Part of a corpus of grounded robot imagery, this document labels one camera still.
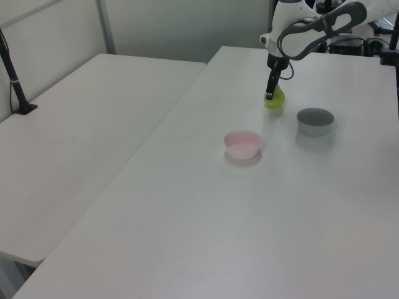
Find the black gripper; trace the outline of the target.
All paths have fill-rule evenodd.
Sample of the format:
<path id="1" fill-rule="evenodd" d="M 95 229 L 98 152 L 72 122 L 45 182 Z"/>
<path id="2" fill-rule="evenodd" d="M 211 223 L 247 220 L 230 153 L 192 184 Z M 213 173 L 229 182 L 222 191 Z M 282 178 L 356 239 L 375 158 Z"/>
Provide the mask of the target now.
<path id="1" fill-rule="evenodd" d="M 267 81 L 266 100 L 272 100 L 281 78 L 281 72 L 289 66 L 289 59 L 268 54 L 267 66 L 271 69 L 271 72 Z"/>

